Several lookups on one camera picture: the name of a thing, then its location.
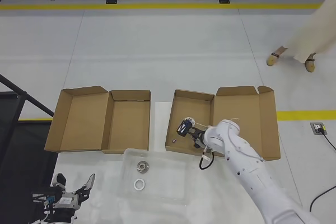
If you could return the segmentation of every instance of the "cardboard box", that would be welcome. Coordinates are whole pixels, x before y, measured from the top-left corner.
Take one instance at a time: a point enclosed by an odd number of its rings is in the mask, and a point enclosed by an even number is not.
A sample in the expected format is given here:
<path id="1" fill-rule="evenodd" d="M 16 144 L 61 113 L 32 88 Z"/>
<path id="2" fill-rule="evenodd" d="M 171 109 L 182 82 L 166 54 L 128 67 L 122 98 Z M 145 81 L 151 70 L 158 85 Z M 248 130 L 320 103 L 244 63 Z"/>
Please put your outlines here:
<path id="1" fill-rule="evenodd" d="M 223 119 L 240 118 L 239 136 L 247 140 L 266 160 L 280 156 L 274 91 L 266 86 L 221 87 L 216 95 L 176 90 L 169 119 L 166 149 L 201 155 L 190 137 L 181 137 L 176 130 L 182 120 L 192 117 L 203 125 L 217 125 Z"/>
<path id="2" fill-rule="evenodd" d="M 101 86 L 65 89 L 55 110 L 45 150 L 148 150 L 151 92 Z"/>

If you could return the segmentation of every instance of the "white pants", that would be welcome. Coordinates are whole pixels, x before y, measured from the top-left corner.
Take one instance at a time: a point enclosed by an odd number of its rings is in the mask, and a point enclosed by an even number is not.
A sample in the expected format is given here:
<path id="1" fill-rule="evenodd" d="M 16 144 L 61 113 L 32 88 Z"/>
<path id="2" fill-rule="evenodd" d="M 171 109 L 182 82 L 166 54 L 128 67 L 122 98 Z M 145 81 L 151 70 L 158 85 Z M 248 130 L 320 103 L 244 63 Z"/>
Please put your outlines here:
<path id="1" fill-rule="evenodd" d="M 310 54 L 322 53 L 336 43 L 336 0 L 325 0 L 307 23 L 284 45 L 304 63 Z"/>

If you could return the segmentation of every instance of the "transparent plastic bin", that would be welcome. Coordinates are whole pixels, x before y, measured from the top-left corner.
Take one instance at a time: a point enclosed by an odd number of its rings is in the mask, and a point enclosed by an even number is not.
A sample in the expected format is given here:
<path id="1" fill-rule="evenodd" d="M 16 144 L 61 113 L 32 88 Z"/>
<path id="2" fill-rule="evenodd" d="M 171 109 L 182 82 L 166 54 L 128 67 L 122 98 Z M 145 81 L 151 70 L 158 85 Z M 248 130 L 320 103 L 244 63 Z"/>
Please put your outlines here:
<path id="1" fill-rule="evenodd" d="M 140 161 L 149 164 L 149 169 L 144 174 L 137 171 Z M 194 173 L 192 162 L 192 156 L 181 153 L 129 148 L 124 152 L 118 196 L 188 205 Z M 145 187 L 135 190 L 134 182 L 139 178 L 144 180 Z"/>

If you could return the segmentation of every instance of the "floor outlet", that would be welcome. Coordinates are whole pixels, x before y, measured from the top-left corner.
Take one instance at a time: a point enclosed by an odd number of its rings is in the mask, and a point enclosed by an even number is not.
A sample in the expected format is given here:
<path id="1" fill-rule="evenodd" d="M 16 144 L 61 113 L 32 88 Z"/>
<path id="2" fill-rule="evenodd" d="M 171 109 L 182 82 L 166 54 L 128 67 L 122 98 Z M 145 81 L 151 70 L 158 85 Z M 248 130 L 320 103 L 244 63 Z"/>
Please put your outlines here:
<path id="1" fill-rule="evenodd" d="M 327 131 L 326 131 L 324 123 L 322 123 L 322 122 L 313 122 L 313 123 L 310 123 L 310 125 L 311 125 L 312 131 L 314 132 L 315 135 L 318 135 L 318 136 L 322 136 L 323 135 L 320 131 L 318 131 L 319 128 L 323 128 L 323 130 L 325 132 L 325 135 L 327 135 Z"/>

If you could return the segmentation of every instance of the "foot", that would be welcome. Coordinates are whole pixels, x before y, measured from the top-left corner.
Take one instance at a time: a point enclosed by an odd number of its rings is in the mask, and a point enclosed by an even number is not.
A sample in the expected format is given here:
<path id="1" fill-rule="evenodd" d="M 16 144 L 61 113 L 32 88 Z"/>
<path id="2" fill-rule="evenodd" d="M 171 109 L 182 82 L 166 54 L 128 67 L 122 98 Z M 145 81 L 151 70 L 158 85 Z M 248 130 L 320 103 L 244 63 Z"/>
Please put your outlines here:
<path id="1" fill-rule="evenodd" d="M 308 72 L 314 72 L 315 70 L 314 54 L 310 54 L 309 58 L 305 61 L 305 68 Z"/>
<path id="2" fill-rule="evenodd" d="M 276 61 L 278 60 L 279 57 L 280 57 L 280 55 L 278 55 L 277 53 L 271 53 L 271 55 L 267 59 L 268 66 L 273 66 L 276 63 Z"/>

